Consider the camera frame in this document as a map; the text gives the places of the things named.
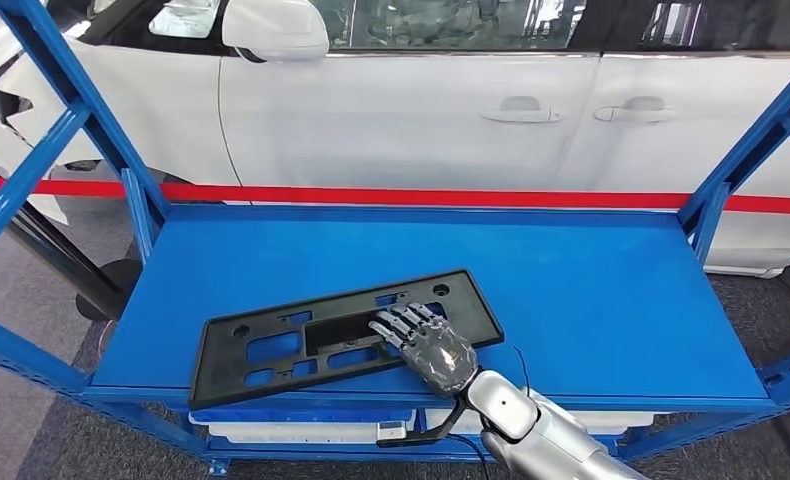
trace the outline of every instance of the mounting hole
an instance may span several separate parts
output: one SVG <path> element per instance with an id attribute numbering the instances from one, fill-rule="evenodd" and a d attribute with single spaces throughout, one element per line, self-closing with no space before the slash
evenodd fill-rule
<path id="1" fill-rule="evenodd" d="M 451 293 L 451 289 L 448 288 L 448 285 L 445 285 L 444 283 L 440 283 L 439 285 L 434 285 L 433 293 L 439 295 L 440 297 L 444 297 L 445 295 Z"/>
<path id="2" fill-rule="evenodd" d="M 239 325 L 238 327 L 233 329 L 234 337 L 244 337 L 249 333 L 251 333 L 251 329 L 247 325 Z"/>

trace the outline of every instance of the black cable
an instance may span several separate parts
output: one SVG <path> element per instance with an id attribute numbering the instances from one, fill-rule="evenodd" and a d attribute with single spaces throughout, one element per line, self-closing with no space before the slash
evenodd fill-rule
<path id="1" fill-rule="evenodd" d="M 486 457 L 483 455 L 483 452 L 480 451 L 480 447 L 478 447 L 477 444 L 475 444 L 473 441 L 469 440 L 468 438 L 462 435 L 449 433 L 447 437 L 450 438 L 451 440 L 456 440 L 458 442 L 465 443 L 466 445 L 472 447 L 472 450 L 474 450 L 477 456 L 480 458 L 480 464 L 483 466 L 483 476 L 486 477 L 486 480 L 490 480 L 489 466 L 486 464 Z"/>
<path id="2" fill-rule="evenodd" d="M 525 375 L 525 386 L 528 389 L 527 396 L 530 396 L 530 378 L 528 377 L 527 374 L 527 365 L 525 364 L 525 356 L 524 354 L 522 354 L 522 351 L 519 350 L 519 347 L 513 345 L 513 348 L 516 349 L 516 353 L 519 354 L 519 361 L 522 362 L 522 373 L 524 373 Z"/>

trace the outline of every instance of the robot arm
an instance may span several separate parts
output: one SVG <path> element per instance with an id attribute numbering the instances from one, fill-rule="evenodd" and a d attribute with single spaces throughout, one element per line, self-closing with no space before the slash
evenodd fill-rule
<path id="1" fill-rule="evenodd" d="M 377 318 L 369 326 L 434 392 L 480 413 L 483 444 L 510 470 L 532 480 L 647 480 L 613 459 L 567 411 L 481 369 L 469 342 L 424 305 L 392 307 Z"/>

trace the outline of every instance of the white car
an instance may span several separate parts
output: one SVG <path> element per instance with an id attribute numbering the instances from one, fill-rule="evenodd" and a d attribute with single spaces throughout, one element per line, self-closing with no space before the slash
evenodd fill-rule
<path id="1" fill-rule="evenodd" d="M 691 192 L 790 79 L 785 0 L 311 0 L 329 53 L 293 62 L 228 40 L 238 1 L 48 9 L 145 163 L 199 184 Z M 62 109 L 1 29 L 0 167 Z M 56 164 L 99 158 L 80 133 Z M 790 196 L 790 145 L 739 193 Z M 727 213 L 708 264 L 779 273 L 790 215 Z"/>

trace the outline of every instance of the car window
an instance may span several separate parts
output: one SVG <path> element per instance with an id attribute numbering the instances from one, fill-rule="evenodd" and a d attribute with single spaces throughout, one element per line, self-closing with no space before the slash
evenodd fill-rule
<path id="1" fill-rule="evenodd" d="M 218 0 L 171 0 L 148 24 L 154 35 L 207 38 L 218 13 Z"/>
<path id="2" fill-rule="evenodd" d="M 790 1 L 659 3 L 639 46 L 648 50 L 790 50 Z"/>
<path id="3" fill-rule="evenodd" d="M 89 9 L 91 10 L 92 16 L 94 16 L 103 12 L 115 2 L 116 0 L 92 0 L 92 4 L 89 6 Z"/>
<path id="4" fill-rule="evenodd" d="M 312 0 L 331 51 L 563 49 L 585 0 Z"/>
<path id="5" fill-rule="evenodd" d="M 88 20 L 90 0 L 48 0 L 45 8 L 61 31 Z"/>

